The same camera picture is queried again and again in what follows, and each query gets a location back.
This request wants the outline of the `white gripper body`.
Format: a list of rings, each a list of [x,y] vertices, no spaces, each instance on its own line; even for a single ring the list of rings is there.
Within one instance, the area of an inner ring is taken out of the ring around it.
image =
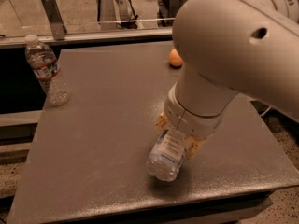
[[[223,114],[216,117],[202,117],[185,109],[175,95],[173,86],[164,100],[164,114],[169,122],[181,133],[193,137],[207,137],[216,132]]]

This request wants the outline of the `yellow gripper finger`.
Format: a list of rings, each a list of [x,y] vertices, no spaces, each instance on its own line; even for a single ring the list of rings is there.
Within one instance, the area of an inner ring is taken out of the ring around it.
[[[187,147],[187,158],[192,159],[198,150],[205,143],[205,137],[189,137],[187,139],[188,147]]]
[[[155,124],[155,130],[157,133],[162,133],[171,127],[168,117],[164,112],[160,113]]]

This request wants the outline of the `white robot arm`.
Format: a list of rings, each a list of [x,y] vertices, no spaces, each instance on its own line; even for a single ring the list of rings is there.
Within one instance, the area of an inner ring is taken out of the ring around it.
[[[187,0],[172,37],[184,64],[156,128],[186,134],[188,155],[239,93],[299,121],[298,0]]]

